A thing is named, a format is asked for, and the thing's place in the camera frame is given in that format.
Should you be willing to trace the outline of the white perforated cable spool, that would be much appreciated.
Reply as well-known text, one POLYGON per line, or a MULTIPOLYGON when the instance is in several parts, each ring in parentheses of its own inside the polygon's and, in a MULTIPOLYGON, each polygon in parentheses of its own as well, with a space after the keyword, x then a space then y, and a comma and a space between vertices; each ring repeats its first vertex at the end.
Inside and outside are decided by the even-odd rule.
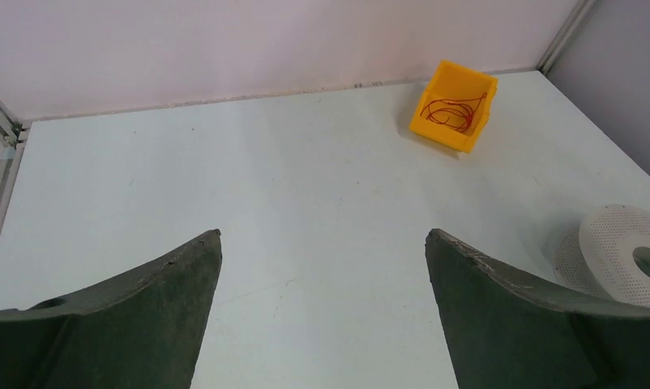
POLYGON ((562 239, 552 262, 557 282, 569 289, 650 308, 650 212, 596 208, 562 239))

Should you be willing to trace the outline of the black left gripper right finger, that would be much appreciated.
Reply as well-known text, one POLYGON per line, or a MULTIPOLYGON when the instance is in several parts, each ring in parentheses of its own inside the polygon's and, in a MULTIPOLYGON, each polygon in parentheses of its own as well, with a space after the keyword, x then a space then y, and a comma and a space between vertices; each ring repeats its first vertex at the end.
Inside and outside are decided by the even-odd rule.
POLYGON ((425 258, 461 388, 650 388, 650 308, 576 292, 441 229, 425 258))

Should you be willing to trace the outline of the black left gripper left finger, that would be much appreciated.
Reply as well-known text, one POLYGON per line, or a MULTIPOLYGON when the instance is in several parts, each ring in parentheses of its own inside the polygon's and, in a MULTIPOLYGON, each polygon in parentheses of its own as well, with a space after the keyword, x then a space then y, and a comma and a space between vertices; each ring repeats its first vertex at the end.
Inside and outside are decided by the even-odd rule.
POLYGON ((0 388, 188 388, 221 264, 213 229, 87 288, 0 310, 0 388))

